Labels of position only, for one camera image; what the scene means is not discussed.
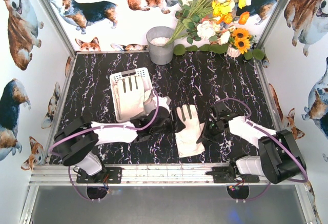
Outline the white glove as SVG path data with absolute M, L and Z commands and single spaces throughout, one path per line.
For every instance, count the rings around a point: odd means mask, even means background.
M 127 76 L 118 80 L 114 91 L 117 97 L 117 108 L 120 120 L 128 120 L 145 114 L 144 102 L 149 100 L 140 76 Z
M 179 120 L 185 125 L 180 132 L 175 133 L 175 140 L 180 158 L 199 155 L 205 151 L 202 143 L 197 143 L 204 124 L 199 123 L 195 105 L 184 104 L 176 108 Z

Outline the white plastic storage basket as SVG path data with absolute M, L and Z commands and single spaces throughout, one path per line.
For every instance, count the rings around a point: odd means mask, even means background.
M 117 122 L 124 123 L 156 109 L 146 67 L 111 74 L 110 83 Z

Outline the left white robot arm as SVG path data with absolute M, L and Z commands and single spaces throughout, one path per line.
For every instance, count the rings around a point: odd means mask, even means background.
M 92 149 L 102 144 L 133 143 L 149 140 L 154 134 L 180 132 L 186 126 L 176 111 L 160 106 L 147 116 L 124 123 L 104 124 L 80 116 L 54 135 L 51 153 L 64 166 L 77 166 L 89 176 L 104 174 L 105 166 Z

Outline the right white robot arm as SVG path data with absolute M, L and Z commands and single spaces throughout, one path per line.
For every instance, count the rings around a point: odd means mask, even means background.
M 230 160 L 228 168 L 234 177 L 254 175 L 278 184 L 285 180 L 298 182 L 296 176 L 302 175 L 300 182 L 308 181 L 305 161 L 291 131 L 265 128 L 248 116 L 233 112 L 222 101 L 212 105 L 211 110 L 214 119 L 205 123 L 197 143 L 215 142 L 219 134 L 230 132 L 258 149 L 257 156 Z

